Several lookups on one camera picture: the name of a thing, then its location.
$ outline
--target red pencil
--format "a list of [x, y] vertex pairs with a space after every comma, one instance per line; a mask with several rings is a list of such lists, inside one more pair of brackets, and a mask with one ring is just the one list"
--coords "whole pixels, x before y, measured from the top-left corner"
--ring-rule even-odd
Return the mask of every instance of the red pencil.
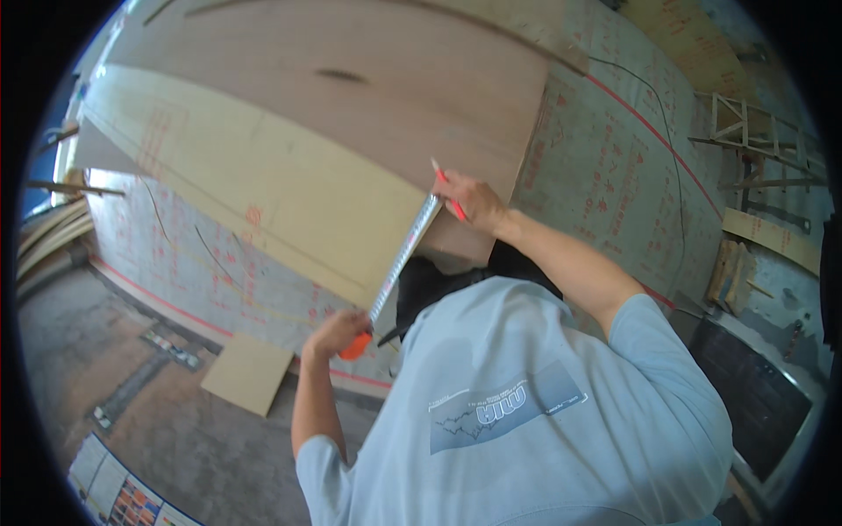
[[[431, 157], [429, 160], [433, 163], [433, 169], [435, 170], [435, 177], [441, 179], [442, 181], [447, 181], [447, 177], [445, 177], [445, 171], [441, 169], [441, 167], [435, 161], [435, 159], [433, 159]], [[467, 219], [467, 216], [465, 215], [465, 211], [462, 209], [462, 207], [459, 205], [459, 203], [456, 202], [455, 199], [451, 199], [450, 203], [453, 204], [453, 210], [456, 212], [456, 217], [458, 217], [460, 221], [464, 221], [465, 219]]]

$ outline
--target light blue t-shirt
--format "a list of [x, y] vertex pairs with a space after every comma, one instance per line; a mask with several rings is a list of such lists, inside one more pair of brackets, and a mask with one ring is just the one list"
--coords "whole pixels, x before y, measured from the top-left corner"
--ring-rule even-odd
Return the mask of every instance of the light blue t-shirt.
[[703, 518], [732, 462], [722, 400], [647, 295], [606, 346], [527, 281], [418, 316], [353, 467], [324, 436], [296, 470], [314, 524], [661, 524]]

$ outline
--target right hand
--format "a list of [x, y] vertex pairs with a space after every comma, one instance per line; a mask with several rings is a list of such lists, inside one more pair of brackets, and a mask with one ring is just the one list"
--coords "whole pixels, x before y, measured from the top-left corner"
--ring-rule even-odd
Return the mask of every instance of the right hand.
[[456, 215], [451, 200], [465, 212], [466, 222], [492, 236], [506, 219], [509, 208], [488, 186], [488, 183], [468, 177], [456, 170], [445, 170], [447, 181], [436, 179], [433, 194], [445, 199], [447, 210]]

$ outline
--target electrical wire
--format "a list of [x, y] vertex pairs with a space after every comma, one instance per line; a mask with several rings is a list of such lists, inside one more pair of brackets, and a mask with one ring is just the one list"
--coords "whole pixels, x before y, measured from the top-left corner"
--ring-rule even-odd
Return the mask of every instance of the electrical wire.
[[675, 275], [673, 276], [672, 282], [669, 285], [668, 294], [671, 294], [674, 287], [675, 287], [676, 280], [678, 279], [678, 277], [681, 273], [681, 268], [684, 267], [687, 237], [686, 237], [686, 234], [685, 234], [685, 225], [684, 225], [684, 196], [682, 195], [682, 191], [681, 191], [681, 174], [680, 174], [680, 171], [679, 171], [678, 161], [675, 160], [675, 154], [674, 154], [675, 148], [673, 148], [673, 139], [672, 139], [672, 137], [670, 136], [670, 133], [669, 133], [669, 124], [667, 123], [667, 114], [666, 114], [666, 112], [663, 111], [663, 104], [661, 103], [661, 98], [658, 95], [658, 92], [655, 90], [655, 88], [653, 87], [652, 84], [647, 82], [640, 75], [636, 74], [635, 72], [633, 72], [632, 70], [630, 70], [629, 68], [627, 68], [625, 66], [621, 66], [620, 64], [616, 64], [616, 63], [611, 62], [611, 61], [604, 61], [601, 58], [597, 58], [595, 56], [590, 56], [589, 58], [592, 61], [601, 62], [602, 64], [607, 64], [608, 66], [613, 66], [613, 67], [616, 67], [618, 69], [623, 70], [626, 73], [629, 73], [630, 75], [635, 77], [640, 82], [643, 82], [644, 84], [646, 84], [647, 87], [652, 90], [652, 93], [655, 94], [655, 98], [658, 100], [658, 106], [661, 109], [661, 116], [663, 117], [663, 127], [667, 131], [667, 142], [669, 143], [669, 150], [670, 150], [669, 153], [670, 153], [671, 157], [673, 158], [673, 164], [675, 165], [675, 179], [678, 181], [678, 186], [679, 186], [679, 218], [681, 220], [681, 258], [679, 259], [679, 266], [675, 270]]
[[[163, 221], [161, 221], [161, 215], [158, 213], [157, 203], [155, 202], [155, 196], [152, 194], [152, 189], [149, 188], [149, 184], [144, 180], [144, 178], [142, 176], [137, 176], [137, 178], [140, 179], [141, 183], [143, 183], [143, 186], [146, 187], [147, 192], [149, 193], [149, 199], [152, 201], [152, 208], [155, 210], [155, 218], [157, 219], [158, 226], [161, 228], [161, 234], [163, 235], [163, 238], [165, 240], [167, 240], [167, 244], [169, 244], [169, 246], [174, 251], [181, 252], [182, 254], [184, 254], [184, 255], [188, 256], [189, 258], [193, 259], [194, 261], [196, 261], [198, 264], [200, 264], [203, 267], [210, 270], [210, 272], [212, 274], [222, 278], [223, 276], [220, 276], [219, 272], [217, 272], [217, 270], [214, 267], [210, 266], [203, 258], [200, 258], [199, 256], [196, 256], [195, 254], [193, 254], [189, 250], [186, 250], [186, 249], [176, 245], [175, 243], [173, 243], [172, 240], [170, 240], [169, 236], [167, 235], [167, 229], [164, 228]], [[201, 233], [199, 233], [198, 227], [196, 228], [196, 233], [199, 234], [199, 239], [202, 240], [202, 244], [204, 244], [205, 248], [207, 249], [208, 246], [205, 243], [205, 240], [202, 239], [202, 235], [201, 235]], [[213, 258], [213, 253], [211, 252], [210, 249], [208, 249], [208, 253], [210, 253], [211, 257]], [[221, 268], [222, 271], [225, 272], [225, 274], [228, 276], [228, 278], [231, 279], [231, 281], [233, 282], [233, 278], [231, 277], [231, 275], [219, 264], [218, 261], [216, 261], [216, 264], [219, 265], [219, 268]], [[292, 321], [294, 323], [300, 323], [302, 325], [307, 325], [309, 327], [316, 327], [317, 326], [316, 322], [314, 322], [314, 321], [310, 321], [306, 318], [300, 318], [300, 317], [297, 317], [297, 316], [290, 316], [288, 314], [284, 314], [283, 312], [278, 312], [278, 311], [275, 311], [273, 309], [268, 308], [267, 306], [261, 305], [260, 303], [255, 301], [253, 298], [246, 295], [246, 293], [244, 293], [238, 286], [234, 286], [233, 283], [227, 283], [224, 279], [222, 280], [222, 283], [226, 287], [229, 287], [232, 290], [234, 290], [235, 292], [237, 292], [243, 299], [250, 302], [252, 306], [257, 307], [261, 311], [264, 311], [267, 314], [270, 314], [271, 316], [274, 316], [274, 317], [279, 318], [281, 320], [287, 320], [287, 321]], [[378, 337], [378, 338], [382, 337], [380, 334], [377, 334], [377, 333], [375, 333], [375, 336]], [[389, 342], [388, 345], [389, 345], [389, 347], [392, 348], [393, 351], [395, 351], [396, 353], [400, 353], [400, 351], [397, 349], [397, 347], [395, 347], [391, 342]]]

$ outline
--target left hand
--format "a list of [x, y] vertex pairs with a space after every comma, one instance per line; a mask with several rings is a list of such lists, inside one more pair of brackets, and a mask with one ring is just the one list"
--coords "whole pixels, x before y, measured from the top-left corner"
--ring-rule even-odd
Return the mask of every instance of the left hand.
[[371, 330], [365, 311], [343, 309], [331, 315], [304, 343], [302, 359], [327, 361], [345, 350], [354, 338]]

